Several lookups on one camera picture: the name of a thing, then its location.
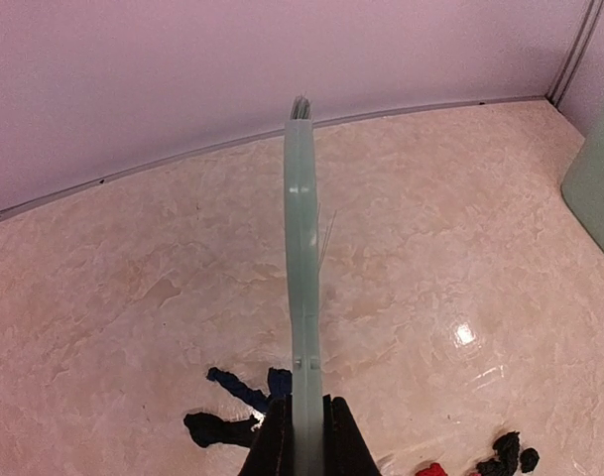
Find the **green hand brush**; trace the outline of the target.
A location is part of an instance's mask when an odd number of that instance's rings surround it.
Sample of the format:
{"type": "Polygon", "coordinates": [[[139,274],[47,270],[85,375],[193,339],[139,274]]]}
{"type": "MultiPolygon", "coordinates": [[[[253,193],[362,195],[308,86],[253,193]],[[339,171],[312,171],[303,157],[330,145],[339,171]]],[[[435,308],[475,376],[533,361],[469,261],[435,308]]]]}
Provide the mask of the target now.
{"type": "Polygon", "coordinates": [[[323,402],[318,331],[318,204],[310,101],[298,96],[285,124],[284,210],[292,326],[294,473],[322,475],[323,402]]]}

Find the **right aluminium frame post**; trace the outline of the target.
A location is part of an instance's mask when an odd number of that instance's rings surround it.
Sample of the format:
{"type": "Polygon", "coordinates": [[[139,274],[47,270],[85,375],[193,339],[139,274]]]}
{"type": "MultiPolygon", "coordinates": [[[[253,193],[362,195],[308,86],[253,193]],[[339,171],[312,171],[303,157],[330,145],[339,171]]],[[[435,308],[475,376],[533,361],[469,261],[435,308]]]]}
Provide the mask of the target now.
{"type": "Polygon", "coordinates": [[[585,10],[573,40],[545,95],[545,99],[556,109],[560,107],[561,102],[565,98],[566,93],[574,80],[590,41],[592,40],[603,9],[604,0],[589,0],[585,2],[585,10]]]}

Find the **green plastic waste bin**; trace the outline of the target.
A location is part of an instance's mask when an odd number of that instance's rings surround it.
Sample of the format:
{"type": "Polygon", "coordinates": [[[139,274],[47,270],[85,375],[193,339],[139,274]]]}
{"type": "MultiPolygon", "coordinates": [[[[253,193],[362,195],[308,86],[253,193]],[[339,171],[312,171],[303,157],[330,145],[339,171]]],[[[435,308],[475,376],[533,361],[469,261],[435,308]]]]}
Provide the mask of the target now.
{"type": "Polygon", "coordinates": [[[560,186],[569,210],[604,253],[604,107],[560,186]]]}

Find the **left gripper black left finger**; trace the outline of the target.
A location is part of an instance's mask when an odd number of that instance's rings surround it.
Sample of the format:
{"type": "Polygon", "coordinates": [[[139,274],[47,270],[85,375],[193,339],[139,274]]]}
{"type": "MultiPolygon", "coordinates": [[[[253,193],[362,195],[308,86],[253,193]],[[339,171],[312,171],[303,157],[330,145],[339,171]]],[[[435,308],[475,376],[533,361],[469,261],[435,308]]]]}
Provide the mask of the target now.
{"type": "Polygon", "coordinates": [[[239,476],[293,476],[292,397],[273,401],[238,473],[239,476]]]}

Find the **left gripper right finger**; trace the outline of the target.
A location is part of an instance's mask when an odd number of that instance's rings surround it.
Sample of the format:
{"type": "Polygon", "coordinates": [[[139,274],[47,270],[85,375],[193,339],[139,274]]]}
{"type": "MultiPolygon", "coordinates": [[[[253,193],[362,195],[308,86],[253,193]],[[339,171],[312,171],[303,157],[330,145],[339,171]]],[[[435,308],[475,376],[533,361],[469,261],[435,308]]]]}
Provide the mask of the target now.
{"type": "Polygon", "coordinates": [[[323,461],[327,476],[381,475],[342,397],[323,397],[323,461]]]}

